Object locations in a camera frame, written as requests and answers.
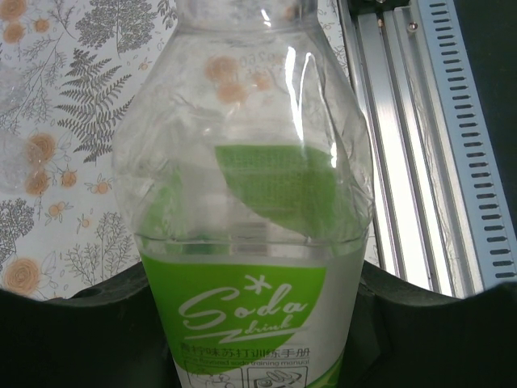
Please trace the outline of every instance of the gray plant print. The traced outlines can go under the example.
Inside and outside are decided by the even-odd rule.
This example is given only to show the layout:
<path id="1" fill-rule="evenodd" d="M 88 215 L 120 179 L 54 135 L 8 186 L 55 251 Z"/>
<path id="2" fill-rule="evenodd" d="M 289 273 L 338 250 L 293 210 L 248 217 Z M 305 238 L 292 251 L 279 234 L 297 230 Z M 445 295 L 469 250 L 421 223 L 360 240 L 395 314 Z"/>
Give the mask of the gray plant print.
<path id="1" fill-rule="evenodd" d="M 176 20 L 178 20 L 178 12 L 175 5 L 170 4 L 171 0 L 160 0 L 158 3 L 158 12 L 163 18 L 162 23 L 165 25 L 165 29 L 174 27 Z"/>
<path id="2" fill-rule="evenodd" d="M 99 49 L 108 40 L 116 39 L 118 54 L 142 47 L 151 40 L 156 12 L 146 0 L 90 0 L 94 7 L 86 12 L 75 27 L 81 32 L 79 41 Z"/>
<path id="3" fill-rule="evenodd" d="M 61 119 L 57 124 L 70 130 L 81 142 L 74 152 L 86 151 L 86 162 L 97 162 L 97 159 L 111 152 L 111 140 L 115 134 L 117 121 L 124 117 L 132 98 L 118 108 L 114 108 L 115 100 L 122 94 L 124 84 L 131 78 L 130 74 L 111 81 L 120 65 L 103 71 L 111 58 L 95 61 L 97 54 L 89 51 L 74 50 L 72 68 L 65 76 L 74 77 L 63 86 L 70 86 L 60 95 L 73 100 L 72 104 L 57 105 L 57 109 L 65 111 L 71 118 Z"/>
<path id="4" fill-rule="evenodd" d="M 52 19 L 63 26 L 68 35 L 74 38 L 74 36 L 70 34 L 68 27 L 70 25 L 70 16 L 72 12 L 74 12 L 75 6 L 71 6 L 70 8 L 65 7 L 65 0 L 53 0 L 53 4 L 54 9 L 49 11 L 48 14 Z"/>
<path id="5" fill-rule="evenodd" d="M 22 118 L 36 124 L 48 120 L 52 113 L 52 104 L 47 87 L 56 83 L 59 71 L 66 63 L 66 55 L 57 49 L 62 37 L 63 33 L 58 37 L 44 36 L 22 50 L 22 56 L 30 63 L 22 72 L 26 98 L 20 106 L 0 115 L 0 129 L 17 133 Z"/>
<path id="6" fill-rule="evenodd" d="M 0 272 L 2 263 L 16 253 L 16 240 L 34 227 L 33 217 L 34 208 L 21 198 L 0 202 Z"/>
<path id="7" fill-rule="evenodd" d="M 140 258 L 132 255 L 133 241 L 122 217 L 118 213 L 105 213 L 95 231 L 95 242 L 85 247 L 76 244 L 69 249 L 63 259 L 66 267 L 82 283 L 88 286 L 107 280 L 119 273 L 127 264 L 136 263 Z"/>

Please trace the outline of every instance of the green leaf shape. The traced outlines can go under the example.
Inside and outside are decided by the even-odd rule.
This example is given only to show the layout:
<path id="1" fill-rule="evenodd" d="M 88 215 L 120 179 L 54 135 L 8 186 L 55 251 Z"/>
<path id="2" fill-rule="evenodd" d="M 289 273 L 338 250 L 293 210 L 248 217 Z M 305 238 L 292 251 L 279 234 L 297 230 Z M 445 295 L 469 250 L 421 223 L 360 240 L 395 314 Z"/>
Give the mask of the green leaf shape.
<path id="1" fill-rule="evenodd" d="M 216 159 L 232 193 L 259 216 L 310 238 L 346 239 L 357 216 L 347 160 L 299 145 L 220 145 Z"/>

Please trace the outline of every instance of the orange flower print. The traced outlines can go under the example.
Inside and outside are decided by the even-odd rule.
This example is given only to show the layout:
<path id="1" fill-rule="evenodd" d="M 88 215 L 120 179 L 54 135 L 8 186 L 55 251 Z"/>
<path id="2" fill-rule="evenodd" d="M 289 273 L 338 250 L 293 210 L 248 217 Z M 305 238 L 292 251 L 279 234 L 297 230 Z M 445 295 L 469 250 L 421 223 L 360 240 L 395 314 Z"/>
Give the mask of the orange flower print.
<path id="1" fill-rule="evenodd" d="M 33 259 L 17 259 L 7 268 L 3 276 L 3 286 L 12 293 L 30 296 L 38 288 L 40 268 Z"/>
<path id="2" fill-rule="evenodd" d="M 232 57 L 212 57 L 204 67 L 204 76 L 210 81 L 228 83 L 237 73 L 238 63 Z"/>
<path id="3" fill-rule="evenodd" d="M 3 0 L 0 3 L 0 19 L 12 22 L 27 11 L 26 0 Z"/>
<path id="4" fill-rule="evenodd" d="M 25 182 L 25 192 L 31 196 L 41 196 L 48 188 L 48 176 L 44 170 L 39 170 Z"/>
<path id="5" fill-rule="evenodd" d="M 217 90 L 217 99 L 222 103 L 244 103 L 247 98 L 246 88 L 240 83 L 226 83 Z"/>
<path id="6" fill-rule="evenodd" d="M 255 73 L 251 78 L 253 79 L 254 85 L 260 91 L 268 91 L 271 89 L 270 79 L 264 73 Z"/>
<path id="7" fill-rule="evenodd" d="M 43 162 L 50 161 L 56 153 L 56 141 L 48 133 L 38 133 L 28 139 L 32 144 L 37 145 L 43 153 Z"/>
<path id="8" fill-rule="evenodd" d="M 74 207 L 70 205 L 68 202 L 58 202 L 57 204 L 50 205 L 48 207 L 48 212 L 45 213 L 47 221 L 45 222 L 45 226 L 48 225 L 53 220 L 59 220 L 60 223 L 63 222 L 63 212 L 65 210 L 73 209 Z"/>
<path id="9" fill-rule="evenodd" d="M 85 186 L 88 188 L 88 191 L 92 192 L 93 194 L 106 194 L 110 190 L 113 189 L 111 183 L 113 182 L 113 178 L 106 179 L 103 178 L 102 174 L 99 174 L 99 177 L 97 178 L 97 183 L 84 183 Z"/>
<path id="10" fill-rule="evenodd" d="M 71 171 L 68 168 L 66 169 L 66 171 L 63 171 L 63 173 L 61 174 L 61 186 L 63 188 L 73 187 L 78 181 L 77 172 L 77 170 Z"/>
<path id="11" fill-rule="evenodd" d="M 19 22 L 12 22 L 7 24 L 6 29 L 3 32 L 3 39 L 8 44 L 14 44 L 21 41 L 25 36 L 25 27 Z"/>
<path id="12" fill-rule="evenodd" d="M 36 30 L 36 32 L 39 32 L 40 34 L 46 32 L 49 27 L 50 22 L 48 21 L 48 19 L 39 18 L 34 22 L 34 29 Z"/>
<path id="13" fill-rule="evenodd" d="M 88 229 L 88 228 L 90 227 L 90 225 L 91 225 L 91 220 L 90 220 L 90 218 L 86 218 L 86 217 L 84 216 L 84 213 L 81 215 L 81 218 L 78 218 L 78 222 L 79 222 L 79 224 L 78 224 L 78 230 L 77 230 L 77 233 L 78 233 L 78 234 L 79 234 L 79 230 L 80 230 L 81 228 L 83 228 L 83 229 Z"/>

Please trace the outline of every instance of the fern leaf print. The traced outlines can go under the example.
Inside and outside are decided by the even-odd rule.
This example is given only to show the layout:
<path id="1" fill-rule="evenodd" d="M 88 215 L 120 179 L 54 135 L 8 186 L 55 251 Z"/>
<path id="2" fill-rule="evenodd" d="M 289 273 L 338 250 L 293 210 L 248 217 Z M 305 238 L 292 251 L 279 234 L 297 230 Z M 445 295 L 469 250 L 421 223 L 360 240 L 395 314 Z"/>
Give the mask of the fern leaf print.
<path id="1" fill-rule="evenodd" d="M 142 47 L 151 40 L 156 12 L 146 0 L 90 0 L 94 7 L 75 27 L 79 41 L 88 47 L 101 48 L 116 40 L 118 54 Z"/>
<path id="2" fill-rule="evenodd" d="M 81 142 L 74 152 L 87 152 L 86 162 L 111 153 L 111 140 L 115 126 L 122 120 L 129 108 L 132 98 L 116 106 L 122 95 L 125 83 L 131 75 L 116 78 L 121 66 L 105 70 L 111 59 L 96 61 L 97 55 L 80 49 L 74 50 L 74 61 L 66 77 L 71 79 L 63 84 L 66 90 L 61 95 L 73 102 L 57 105 L 57 109 L 66 112 L 70 118 L 61 119 L 57 124 L 71 131 Z"/>

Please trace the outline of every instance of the green label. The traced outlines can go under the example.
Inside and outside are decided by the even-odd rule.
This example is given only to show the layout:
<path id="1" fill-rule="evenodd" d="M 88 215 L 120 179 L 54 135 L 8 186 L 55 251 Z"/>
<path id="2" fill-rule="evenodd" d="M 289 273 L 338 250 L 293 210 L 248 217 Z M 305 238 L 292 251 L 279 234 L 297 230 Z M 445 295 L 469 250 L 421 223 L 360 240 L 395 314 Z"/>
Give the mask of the green label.
<path id="1" fill-rule="evenodd" d="M 218 361 L 225 352 L 248 364 L 307 330 L 326 276 L 325 268 L 142 261 L 174 360 L 200 374 L 235 368 Z M 202 353 L 204 366 L 192 370 Z"/>

